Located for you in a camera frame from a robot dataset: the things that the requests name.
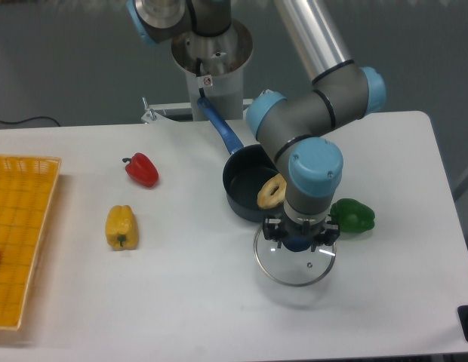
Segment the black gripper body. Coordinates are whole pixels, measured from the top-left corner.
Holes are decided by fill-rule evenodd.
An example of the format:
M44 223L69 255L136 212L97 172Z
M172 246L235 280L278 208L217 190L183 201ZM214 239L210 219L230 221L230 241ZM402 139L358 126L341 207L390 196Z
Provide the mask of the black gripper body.
M300 214L297 212L289 214L284 211L282 214L281 230L283 233L281 239L313 239L323 231L327 215L327 211L313 215Z

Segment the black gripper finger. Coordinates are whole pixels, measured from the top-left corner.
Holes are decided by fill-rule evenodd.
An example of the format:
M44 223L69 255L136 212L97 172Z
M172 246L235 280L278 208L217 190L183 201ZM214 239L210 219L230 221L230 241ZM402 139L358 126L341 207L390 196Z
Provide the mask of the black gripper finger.
M313 237L311 251L315 251L317 247L323 245L332 247L339 236L339 225L335 222L325 220L322 223L321 231Z
M286 237L285 224L282 219L266 216L262 225L264 238L268 241L274 241L277 248L282 247L283 239Z

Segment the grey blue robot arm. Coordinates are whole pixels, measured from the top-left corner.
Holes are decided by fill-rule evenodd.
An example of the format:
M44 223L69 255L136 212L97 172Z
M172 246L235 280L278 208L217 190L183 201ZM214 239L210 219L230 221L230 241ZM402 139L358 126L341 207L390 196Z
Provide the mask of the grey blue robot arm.
M333 244L339 224L328 211L343 158L323 136L379 110L386 87L375 69L354 63L324 2L276 2L312 91L292 101L267 91L248 108L240 84L223 84L242 76L253 49L249 31L232 18L230 2L129 1L127 6L143 40L171 42L174 60L186 74L194 119L217 124L220 112L244 117L285 178L282 214L265 218L264 236L293 252Z

